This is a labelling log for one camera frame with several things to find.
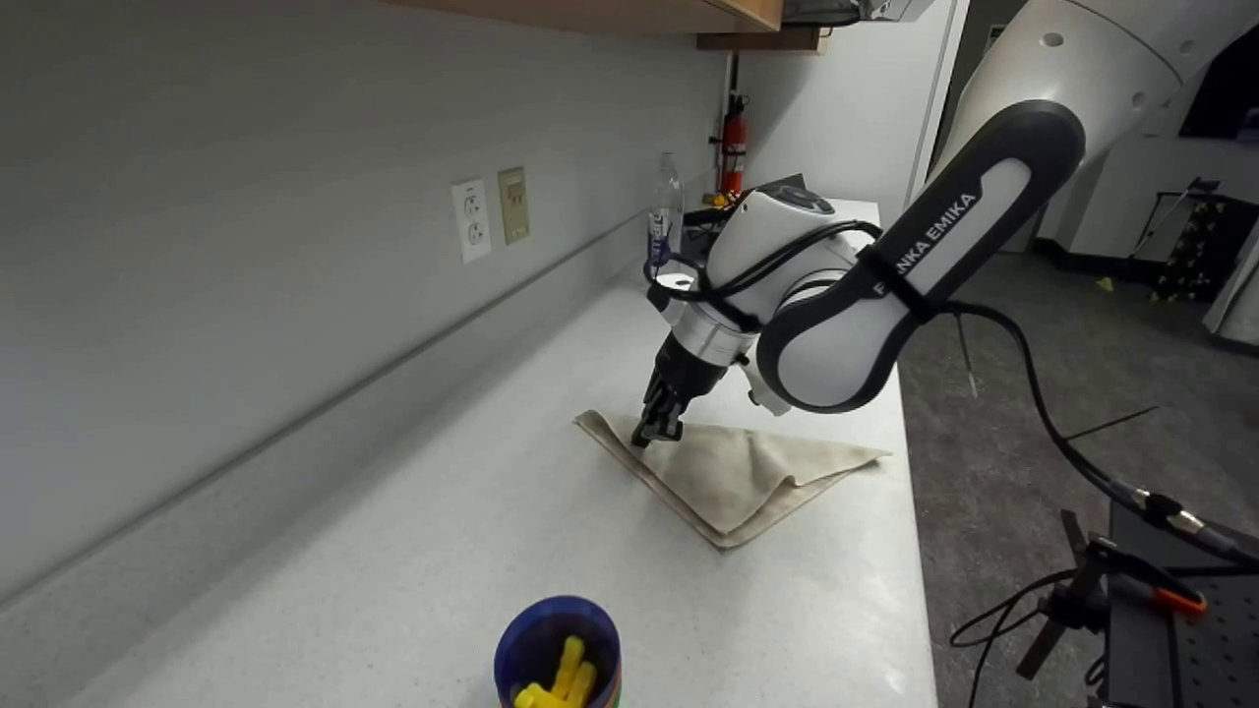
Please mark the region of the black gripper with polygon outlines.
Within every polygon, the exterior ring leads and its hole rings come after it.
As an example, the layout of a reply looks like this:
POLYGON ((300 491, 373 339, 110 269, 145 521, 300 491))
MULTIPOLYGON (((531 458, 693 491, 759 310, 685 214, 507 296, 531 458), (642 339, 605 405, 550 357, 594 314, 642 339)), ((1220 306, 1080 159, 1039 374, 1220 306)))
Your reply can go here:
POLYGON ((634 423, 630 443, 650 448, 654 439, 680 439, 685 437, 680 412, 697 398, 710 391, 719 378, 725 378, 725 364, 710 364, 710 363, 688 353, 675 339, 664 339, 654 357, 643 412, 634 423))

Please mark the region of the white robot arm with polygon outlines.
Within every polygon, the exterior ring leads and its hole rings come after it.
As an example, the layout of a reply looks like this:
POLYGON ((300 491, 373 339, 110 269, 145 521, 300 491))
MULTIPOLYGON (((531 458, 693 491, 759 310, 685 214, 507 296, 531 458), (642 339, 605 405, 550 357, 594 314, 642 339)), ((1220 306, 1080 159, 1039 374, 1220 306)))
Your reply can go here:
POLYGON ((1091 158, 1172 102, 1259 0, 1026 0, 971 69, 941 165, 879 230, 810 191, 759 183, 727 208, 668 317, 638 443, 740 370, 773 412, 877 398, 907 335, 1091 158))

